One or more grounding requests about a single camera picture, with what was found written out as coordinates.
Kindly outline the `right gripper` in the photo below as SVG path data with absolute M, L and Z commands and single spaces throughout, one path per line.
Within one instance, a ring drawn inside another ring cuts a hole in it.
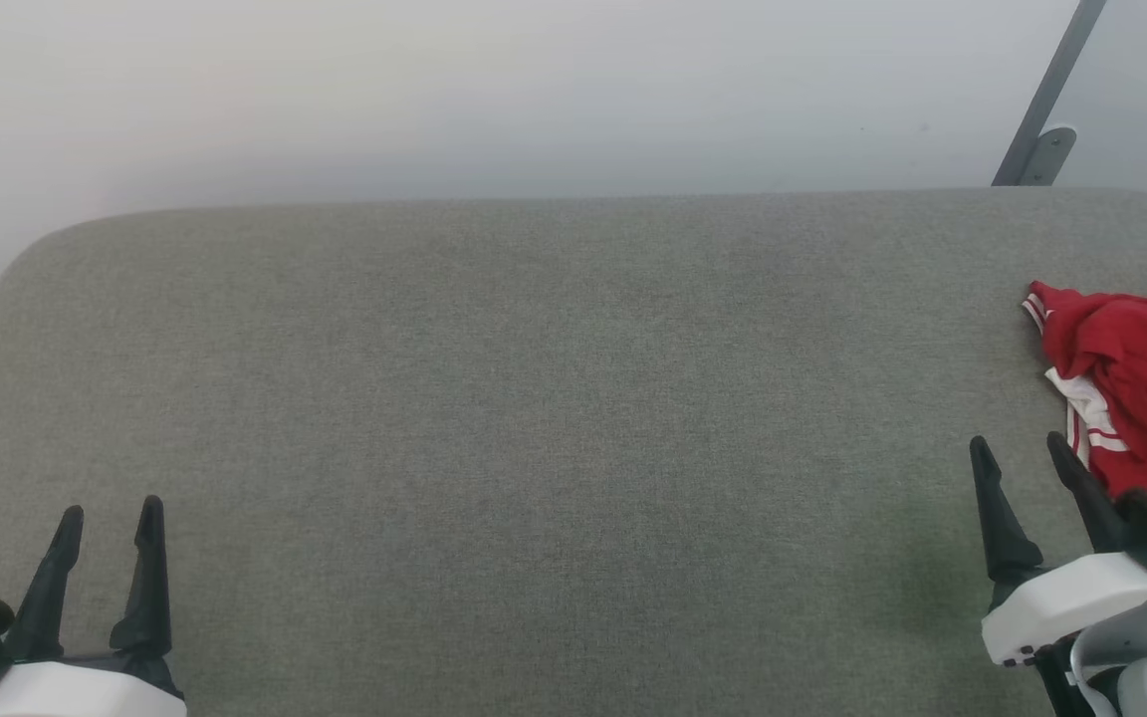
M 1000 463 L 982 435 L 970 441 L 988 577 L 997 589 L 1014 589 L 982 619 L 989 658 L 1006 667 L 1147 602 L 1147 568 L 1124 553 L 1128 523 L 1110 496 L 1063 434 L 1050 432 L 1046 446 L 1061 485 L 1077 504 L 1095 554 L 1039 575 L 1041 550 L 1011 507 Z

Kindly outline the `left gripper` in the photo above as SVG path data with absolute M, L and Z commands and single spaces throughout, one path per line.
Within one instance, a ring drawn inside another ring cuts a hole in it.
M 67 508 L 6 632 L 15 663 L 0 657 L 0 717 L 188 717 L 164 658 L 172 622 L 162 499 L 146 496 L 140 511 L 127 603 L 111 630 L 115 652 L 63 657 L 61 618 L 83 529 L 83 508 Z

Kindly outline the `red and white jersey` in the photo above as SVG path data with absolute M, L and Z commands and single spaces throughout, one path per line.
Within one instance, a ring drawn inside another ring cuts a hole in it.
M 1066 399 L 1071 453 L 1115 498 L 1147 490 L 1147 298 L 1033 282 L 1023 305 Z

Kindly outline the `slanted grey metal bar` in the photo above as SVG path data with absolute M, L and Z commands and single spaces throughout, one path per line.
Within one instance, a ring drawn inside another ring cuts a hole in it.
M 1055 109 L 1061 92 L 1086 47 L 1092 29 L 1097 26 L 1107 0 L 1077 0 L 1071 18 L 1066 23 L 1063 37 L 1048 61 L 1041 81 L 1033 91 L 1027 112 L 1012 137 L 1008 149 L 1002 155 L 1000 167 L 991 182 L 994 187 L 1015 186 L 1017 177 L 1027 164 L 1033 142 L 1046 131 L 1052 110 Z

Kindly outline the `grey fabric sofa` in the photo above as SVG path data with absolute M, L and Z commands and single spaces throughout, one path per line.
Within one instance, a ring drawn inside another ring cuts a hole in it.
M 968 444 L 1089 550 L 1028 285 L 1147 296 L 1147 194 L 156 210 L 0 280 L 0 598 L 165 508 L 190 717 L 1050 717 Z

